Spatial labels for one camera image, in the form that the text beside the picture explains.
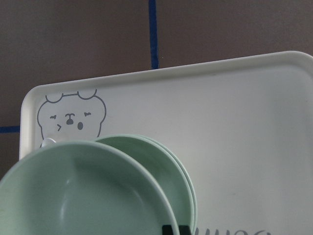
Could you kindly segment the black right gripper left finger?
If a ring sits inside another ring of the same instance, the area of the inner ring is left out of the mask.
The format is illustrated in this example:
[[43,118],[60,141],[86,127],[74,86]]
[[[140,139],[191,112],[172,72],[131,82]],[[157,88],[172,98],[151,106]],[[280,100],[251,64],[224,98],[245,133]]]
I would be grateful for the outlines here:
[[162,235],[174,235],[174,228],[172,225],[162,226]]

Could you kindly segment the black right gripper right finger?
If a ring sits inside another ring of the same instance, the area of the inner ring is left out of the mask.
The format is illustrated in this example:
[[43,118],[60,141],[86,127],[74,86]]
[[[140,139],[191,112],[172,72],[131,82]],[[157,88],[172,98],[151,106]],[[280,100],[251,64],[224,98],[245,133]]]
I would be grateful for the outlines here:
[[191,229],[188,225],[179,225],[179,234],[180,235],[192,235]]

